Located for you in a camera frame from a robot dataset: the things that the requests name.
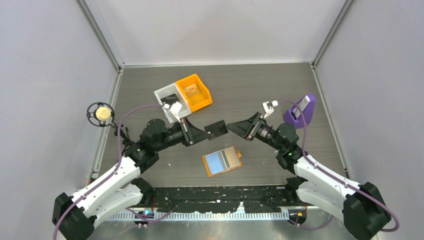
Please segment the black credit card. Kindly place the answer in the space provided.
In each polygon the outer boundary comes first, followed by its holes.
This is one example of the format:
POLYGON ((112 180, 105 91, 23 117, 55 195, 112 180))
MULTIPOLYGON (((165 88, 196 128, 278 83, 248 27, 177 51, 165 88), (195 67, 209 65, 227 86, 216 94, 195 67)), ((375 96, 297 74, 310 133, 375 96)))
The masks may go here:
POLYGON ((213 140, 228 133, 227 124, 224 120, 211 123, 204 127, 204 131, 209 134, 208 139, 213 140))
POLYGON ((179 97, 175 93, 173 93, 173 94, 170 94, 168 96, 161 98, 160 101, 163 105, 172 106, 176 102, 179 102, 179 97))

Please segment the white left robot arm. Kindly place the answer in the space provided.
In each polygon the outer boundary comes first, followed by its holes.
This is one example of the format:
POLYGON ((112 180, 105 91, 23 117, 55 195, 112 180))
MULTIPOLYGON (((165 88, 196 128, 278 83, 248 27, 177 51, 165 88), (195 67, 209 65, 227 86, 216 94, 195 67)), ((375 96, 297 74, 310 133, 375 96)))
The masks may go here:
POLYGON ((53 239, 61 233, 67 240, 86 240, 112 215, 139 204, 153 202, 151 186, 140 175, 159 160, 159 152, 177 144, 186 147, 211 138, 186 117, 171 127, 162 119, 150 120, 117 163, 86 187, 72 195, 61 193, 54 201, 53 239))

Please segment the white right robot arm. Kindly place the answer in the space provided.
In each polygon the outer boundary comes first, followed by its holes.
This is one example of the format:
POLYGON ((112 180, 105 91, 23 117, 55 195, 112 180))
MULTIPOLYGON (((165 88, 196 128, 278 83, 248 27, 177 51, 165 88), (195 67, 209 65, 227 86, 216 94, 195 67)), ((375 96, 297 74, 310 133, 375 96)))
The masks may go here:
POLYGON ((257 139, 277 150, 278 164, 296 175, 285 185, 285 198, 291 205, 304 202, 319 207, 341 221, 358 240, 372 239, 392 220, 375 185, 350 180, 314 159, 298 145, 293 125, 282 123, 273 128, 256 112, 227 128, 247 141, 257 139))

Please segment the orange card holder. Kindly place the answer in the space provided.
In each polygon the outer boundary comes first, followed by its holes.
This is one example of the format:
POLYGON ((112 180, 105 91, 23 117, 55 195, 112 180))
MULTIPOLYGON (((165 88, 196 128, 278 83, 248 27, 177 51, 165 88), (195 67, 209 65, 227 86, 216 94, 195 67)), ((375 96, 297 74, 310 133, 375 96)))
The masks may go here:
POLYGON ((206 173, 209 177, 240 168, 242 153, 234 146, 229 146, 202 156, 206 173))

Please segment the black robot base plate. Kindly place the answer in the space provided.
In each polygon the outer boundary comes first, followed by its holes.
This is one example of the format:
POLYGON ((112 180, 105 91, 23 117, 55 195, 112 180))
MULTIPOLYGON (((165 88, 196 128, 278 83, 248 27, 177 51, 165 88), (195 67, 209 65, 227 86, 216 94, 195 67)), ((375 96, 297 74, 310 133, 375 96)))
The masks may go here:
POLYGON ((311 207, 283 185, 154 187, 133 208, 161 213, 224 214, 243 206, 247 213, 277 213, 281 207, 311 207))

